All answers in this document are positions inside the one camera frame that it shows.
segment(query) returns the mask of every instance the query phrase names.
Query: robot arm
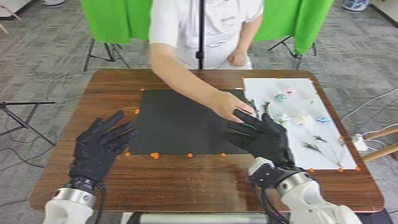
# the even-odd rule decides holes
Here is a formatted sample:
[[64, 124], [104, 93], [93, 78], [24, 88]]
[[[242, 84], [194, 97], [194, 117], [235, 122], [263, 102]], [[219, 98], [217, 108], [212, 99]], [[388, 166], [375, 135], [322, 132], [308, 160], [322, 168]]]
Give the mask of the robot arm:
[[[258, 199], [271, 217], [287, 224], [361, 224], [351, 208], [326, 201], [320, 184], [304, 169], [295, 166], [285, 127], [274, 122], [269, 114], [263, 114], [262, 121], [239, 110], [235, 115], [246, 124], [230, 124], [235, 132], [228, 134], [228, 139], [256, 157], [249, 183], [255, 191], [258, 187], [263, 190]], [[278, 189], [283, 203], [290, 208], [290, 220], [271, 204], [265, 193], [269, 188]]]
[[96, 188], [102, 190], [105, 202], [104, 178], [116, 157], [136, 137], [132, 122], [111, 130], [123, 117], [125, 114], [120, 111], [109, 120], [96, 119], [89, 130], [79, 136], [70, 171], [72, 181], [57, 190], [54, 199], [47, 203], [45, 224], [84, 224], [88, 222], [96, 203]]
[[345, 205], [335, 205], [322, 197], [320, 184], [299, 168], [274, 167], [265, 158], [256, 158], [249, 182], [263, 189], [276, 188], [290, 208], [290, 222], [295, 224], [361, 224], [358, 215]]

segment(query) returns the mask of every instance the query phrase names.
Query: tripod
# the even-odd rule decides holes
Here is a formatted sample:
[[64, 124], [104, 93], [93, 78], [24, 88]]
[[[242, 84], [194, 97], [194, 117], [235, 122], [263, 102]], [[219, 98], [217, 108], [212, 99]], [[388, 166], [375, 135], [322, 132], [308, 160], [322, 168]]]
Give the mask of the tripod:
[[[269, 49], [269, 51], [272, 51], [276, 49], [276, 47], [283, 44], [283, 46], [287, 47], [288, 49], [288, 52], [290, 52], [290, 55], [292, 57], [297, 59], [297, 65], [295, 65], [295, 69], [299, 70], [301, 69], [301, 65], [303, 65], [303, 54], [297, 54], [288, 45], [287, 45], [287, 41], [290, 40], [294, 36], [288, 36], [279, 42], [278, 44], [272, 46], [272, 48]], [[313, 51], [315, 51], [315, 56], [319, 55], [319, 52], [317, 52], [317, 44], [313, 43]]]
[[[41, 134], [41, 132], [36, 130], [36, 128], [29, 124], [29, 122], [32, 120], [32, 117], [34, 117], [34, 113], [36, 113], [38, 107], [40, 107], [40, 105], [45, 105], [45, 104], [56, 104], [56, 102], [20, 102], [20, 103], [6, 103], [6, 102], [2, 102], [0, 103], [0, 110], [9, 115], [9, 117], [16, 121], [16, 123], [20, 124], [20, 127], [13, 128], [4, 133], [0, 133], [0, 136], [8, 135], [9, 133], [13, 133], [15, 131], [18, 131], [20, 129], [27, 128], [36, 133], [36, 135], [47, 140], [47, 142], [52, 144], [52, 146], [56, 146], [56, 143], [50, 141], [50, 139], [47, 138], [47, 136]], [[13, 113], [13, 111], [8, 108], [8, 106], [18, 106], [18, 105], [20, 106], [22, 105], [34, 105], [34, 109], [31, 111], [27, 120], [24, 120], [20, 118], [20, 116]]]
[[130, 69], [127, 60], [125, 60], [125, 58], [123, 58], [123, 56], [121, 56], [121, 52], [120, 52], [120, 50], [118, 50], [118, 48], [123, 49], [123, 48], [121, 48], [121, 45], [120, 45], [120, 44], [107, 44], [107, 43], [104, 44], [104, 46], [105, 46], [105, 51], [107, 51], [107, 55], [109, 55], [109, 58], [104, 58], [104, 57], [93, 55], [95, 44], [96, 44], [96, 41], [95, 41], [95, 39], [93, 39], [93, 40], [91, 40], [89, 53], [88, 53], [88, 57], [86, 57], [84, 72], [88, 72], [88, 67], [89, 67], [91, 58], [98, 58], [98, 59], [102, 59], [102, 60], [105, 60], [105, 61], [109, 61], [109, 62], [116, 62], [116, 61], [121, 59], [121, 62], [123, 62], [125, 66], [127, 66], [128, 69]]

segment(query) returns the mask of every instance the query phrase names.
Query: white paper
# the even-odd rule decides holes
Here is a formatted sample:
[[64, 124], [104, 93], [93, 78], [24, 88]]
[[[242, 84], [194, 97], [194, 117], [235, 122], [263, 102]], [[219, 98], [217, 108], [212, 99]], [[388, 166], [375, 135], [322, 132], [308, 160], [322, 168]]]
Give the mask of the white paper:
[[[333, 122], [327, 108], [317, 94], [313, 81], [306, 78], [274, 79], [274, 78], [247, 78], [246, 82], [246, 98], [255, 100], [260, 114], [263, 104], [271, 102], [269, 113], [276, 119], [287, 113], [290, 121], [283, 124], [288, 129], [290, 148], [295, 155], [297, 166], [304, 169], [336, 170], [356, 169], [358, 164], [345, 144], [342, 143], [342, 134]], [[294, 94], [285, 93], [285, 89], [294, 88]], [[276, 101], [276, 95], [287, 94], [288, 99], [283, 102]], [[299, 115], [310, 115], [311, 121], [304, 125], [295, 122]], [[329, 123], [317, 122], [317, 118], [327, 117]], [[319, 146], [322, 153], [304, 147], [304, 143]]]

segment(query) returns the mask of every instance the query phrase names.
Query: green backdrop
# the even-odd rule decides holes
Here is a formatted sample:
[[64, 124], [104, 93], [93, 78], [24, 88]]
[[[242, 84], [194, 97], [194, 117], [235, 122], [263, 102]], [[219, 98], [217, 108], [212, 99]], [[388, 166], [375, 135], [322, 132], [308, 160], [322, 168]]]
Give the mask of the green backdrop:
[[[306, 54], [317, 41], [335, 0], [265, 0], [263, 25], [256, 41], [292, 35], [295, 52]], [[153, 0], [82, 0], [93, 37], [98, 42], [128, 44], [148, 40]]]

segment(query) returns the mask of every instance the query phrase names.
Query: white wall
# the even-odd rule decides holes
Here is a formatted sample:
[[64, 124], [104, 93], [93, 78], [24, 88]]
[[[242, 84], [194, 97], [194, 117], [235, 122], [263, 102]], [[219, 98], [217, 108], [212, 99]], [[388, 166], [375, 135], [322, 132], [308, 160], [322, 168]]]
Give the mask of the white wall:
[[386, 2], [374, 0], [374, 5], [398, 22], [398, 0], [386, 0]]
[[[0, 4], [11, 9], [13, 12], [27, 5], [32, 0], [0, 0]], [[9, 12], [0, 8], [0, 17], [9, 17]]]

